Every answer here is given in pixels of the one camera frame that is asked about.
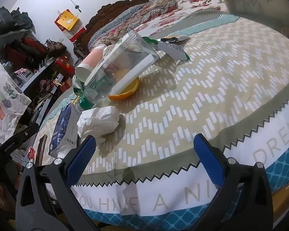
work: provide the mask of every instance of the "tissue box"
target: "tissue box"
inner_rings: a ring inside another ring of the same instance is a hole
[[[76,148],[77,145],[77,121],[80,114],[76,111],[74,104],[66,105],[60,112],[57,120],[48,154],[57,158],[58,151],[64,145]]]

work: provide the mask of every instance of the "zigzag pattern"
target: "zigzag pattern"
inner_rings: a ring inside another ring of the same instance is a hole
[[[264,119],[264,120],[263,120],[263,124],[258,124],[256,130],[251,130],[249,135],[248,135],[248,134],[244,134],[243,139],[237,139],[236,143],[232,143],[232,142],[231,142],[231,145],[237,146],[237,144],[238,144],[239,141],[243,143],[246,137],[251,138],[252,133],[257,133],[260,127],[261,127],[261,128],[264,128],[264,123],[265,123],[265,122],[268,122],[268,123],[269,123],[269,122],[270,122],[270,118],[274,118],[275,115],[278,114],[278,112],[281,112],[282,109],[285,108],[285,105],[286,105],[286,104],[288,105],[288,102],[289,102],[289,98],[286,99],[286,102],[284,102],[282,106],[280,106],[278,109],[274,110],[274,111],[273,111],[273,114],[272,114],[272,115],[270,114],[269,117],[268,117],[268,119]],[[80,187],[81,187],[81,186],[83,186],[83,187],[84,187],[84,186],[87,186],[87,187],[88,187],[88,186],[91,186],[91,187],[92,187],[92,186],[96,186],[96,187],[98,187],[98,186],[102,186],[102,187],[103,187],[103,186],[107,186],[107,187],[108,187],[108,186],[112,186],[112,185],[115,184],[115,183],[118,184],[118,185],[120,185],[120,186],[121,186],[123,183],[126,183],[127,185],[129,185],[129,184],[132,183],[132,182],[135,183],[135,184],[138,183],[138,182],[144,183],[146,180],[152,181],[154,178],[160,180],[163,176],[166,176],[166,177],[169,178],[173,173],[178,175],[181,170],[188,171],[188,170],[190,169],[190,167],[197,168],[199,164],[200,164],[200,162],[198,162],[196,165],[193,164],[193,163],[190,163],[186,168],[185,168],[185,167],[180,167],[180,169],[179,169],[178,171],[172,170],[169,174],[167,174],[167,173],[164,172],[164,173],[161,174],[161,176],[154,175],[152,178],[149,178],[149,177],[145,177],[144,179],[138,178],[138,180],[136,180],[136,181],[135,181],[135,180],[130,180],[130,181],[122,180],[121,182],[119,182],[119,181],[115,180],[115,181],[113,181],[113,182],[108,182],[108,183],[103,183],[103,184],[101,184],[101,183],[98,183],[98,184],[95,184],[95,183],[88,183],[88,184],[85,183],[85,184],[83,184],[83,183],[81,183],[81,184],[77,184],[77,186],[80,186]]]
[[[262,124],[258,124],[258,125],[257,125],[257,129],[256,129],[256,130],[252,129],[249,134],[244,134],[243,139],[237,138],[236,142],[235,142],[235,143],[231,142],[230,146],[225,145],[225,146],[224,146],[224,149],[223,149],[223,152],[224,152],[225,148],[228,148],[228,149],[231,150],[231,146],[232,146],[232,145],[236,147],[237,144],[238,144],[238,142],[242,142],[242,143],[243,143],[245,137],[250,138],[250,137],[251,137],[251,134],[252,134],[253,132],[254,132],[254,133],[258,133],[259,127],[262,127],[262,128],[263,128],[265,122],[270,122],[270,118],[274,118],[274,117],[275,117],[275,114],[276,114],[276,115],[278,114],[278,111],[281,112],[282,108],[285,108],[285,105],[286,105],[286,104],[288,105],[288,102],[289,102],[289,99],[286,99],[286,102],[284,102],[283,105],[279,107],[279,109],[274,110],[274,111],[273,111],[273,114],[272,114],[272,115],[269,115],[269,118],[268,118],[268,119],[264,119]]]

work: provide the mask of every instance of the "floral bedding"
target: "floral bedding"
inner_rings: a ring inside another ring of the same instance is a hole
[[[0,63],[0,143],[10,138],[31,100],[25,96]]]
[[[96,31],[89,41],[88,49],[91,51],[95,46],[95,42],[98,37],[102,36],[110,30],[113,30],[115,27],[119,26],[120,24],[133,17],[143,6],[145,6],[145,3],[130,7],[119,16],[117,16],[115,19],[113,19],[110,23],[106,24],[104,27]]]
[[[227,12],[224,0],[180,0],[177,9],[141,24],[135,30],[141,36],[150,36],[175,24],[190,13],[205,8],[215,8]]]
[[[93,49],[98,44],[114,44],[130,30],[175,9],[177,9],[176,0],[151,0],[130,19],[98,37],[94,43],[91,43],[90,48]]]

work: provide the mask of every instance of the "wooden headboard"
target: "wooden headboard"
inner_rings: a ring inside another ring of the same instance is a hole
[[[77,40],[74,42],[75,55],[81,57],[79,52],[77,52],[76,50],[79,50],[80,52],[88,55],[88,43],[95,32],[97,32],[99,29],[111,22],[128,8],[138,4],[146,3],[148,1],[149,0],[124,0],[102,6],[102,8],[97,12],[97,14],[93,16],[90,19],[89,23],[86,25],[86,31],[79,35]]]

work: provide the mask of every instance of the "crumpled tissue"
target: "crumpled tissue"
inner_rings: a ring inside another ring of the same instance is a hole
[[[93,108],[82,112],[78,122],[78,135],[81,139],[88,135],[96,139],[96,143],[103,143],[105,139],[101,138],[115,131],[119,125],[119,110],[114,106],[103,108]]]

